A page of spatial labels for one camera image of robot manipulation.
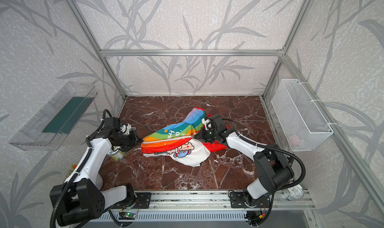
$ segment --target green mat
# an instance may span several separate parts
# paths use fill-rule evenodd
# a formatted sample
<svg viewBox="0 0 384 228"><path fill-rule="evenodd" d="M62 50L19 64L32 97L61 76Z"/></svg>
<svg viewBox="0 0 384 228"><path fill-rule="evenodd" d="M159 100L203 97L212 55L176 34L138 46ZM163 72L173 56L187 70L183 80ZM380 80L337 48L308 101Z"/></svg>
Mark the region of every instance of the green mat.
<svg viewBox="0 0 384 228"><path fill-rule="evenodd" d="M93 98L89 97L72 97L44 128L43 133L58 133L60 131L60 133L69 134L92 101Z"/></svg>

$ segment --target transparent plastic basket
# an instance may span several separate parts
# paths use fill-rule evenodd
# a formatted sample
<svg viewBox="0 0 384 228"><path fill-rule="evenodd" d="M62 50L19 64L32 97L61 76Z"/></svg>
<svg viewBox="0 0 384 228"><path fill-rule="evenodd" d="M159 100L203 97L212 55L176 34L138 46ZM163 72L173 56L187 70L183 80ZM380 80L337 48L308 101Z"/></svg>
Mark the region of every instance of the transparent plastic basket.
<svg viewBox="0 0 384 228"><path fill-rule="evenodd" d="M282 79L272 106L293 151L315 149L333 134L307 90L297 79Z"/></svg>
<svg viewBox="0 0 384 228"><path fill-rule="evenodd" d="M66 83L9 143L22 150L59 149L97 94L94 85Z"/></svg>

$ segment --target black mounting plate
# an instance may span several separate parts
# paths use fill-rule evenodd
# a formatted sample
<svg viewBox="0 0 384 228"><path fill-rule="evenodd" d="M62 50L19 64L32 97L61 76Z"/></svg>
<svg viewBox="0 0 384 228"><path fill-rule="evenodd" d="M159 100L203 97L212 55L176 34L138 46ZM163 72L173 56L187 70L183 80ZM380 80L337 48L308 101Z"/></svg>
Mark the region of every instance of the black mounting plate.
<svg viewBox="0 0 384 228"><path fill-rule="evenodd" d="M244 193L243 192L230 192L229 193L229 199L231 200L231 207L232 208L249 208L249 206L247 206L244 202ZM259 202L257 202L257 205L254 208L260 209L260 205L262 206L262 208L264 208L264 207L269 208L269 205L270 205L269 197L262 195L259 198Z"/></svg>
<svg viewBox="0 0 384 228"><path fill-rule="evenodd" d="M135 193L137 195L137 201L134 206L131 207L131 209L138 209L140 206L140 209L148 209L149 203L151 202L151 193L150 192L137 192ZM122 209L124 206L129 205L130 202L118 202L113 205L113 209Z"/></svg>

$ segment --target cartoon character print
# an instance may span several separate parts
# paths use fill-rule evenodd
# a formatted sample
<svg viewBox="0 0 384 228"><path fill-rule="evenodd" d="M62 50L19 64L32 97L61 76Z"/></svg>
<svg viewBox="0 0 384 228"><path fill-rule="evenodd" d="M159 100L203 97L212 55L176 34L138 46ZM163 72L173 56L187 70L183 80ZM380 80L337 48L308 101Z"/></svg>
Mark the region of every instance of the cartoon character print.
<svg viewBox="0 0 384 228"><path fill-rule="evenodd" d="M173 149L173 150L169 150L169 154L172 154L173 153L173 157L186 157L187 155L191 154L192 150L194 149L195 147L192 145L192 143L190 142L187 142L181 146L179 146L178 148L176 149Z"/></svg>

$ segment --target blue cartoon character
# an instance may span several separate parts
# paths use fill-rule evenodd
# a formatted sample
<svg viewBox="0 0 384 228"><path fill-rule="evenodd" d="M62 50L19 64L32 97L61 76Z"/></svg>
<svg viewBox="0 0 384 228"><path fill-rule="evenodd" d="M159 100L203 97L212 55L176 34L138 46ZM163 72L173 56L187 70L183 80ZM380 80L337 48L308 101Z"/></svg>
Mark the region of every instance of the blue cartoon character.
<svg viewBox="0 0 384 228"><path fill-rule="evenodd" d="M186 157L187 155L191 154L192 150L195 147L192 145L192 143L187 142L180 147L176 148L176 152L173 154L173 157Z"/></svg>

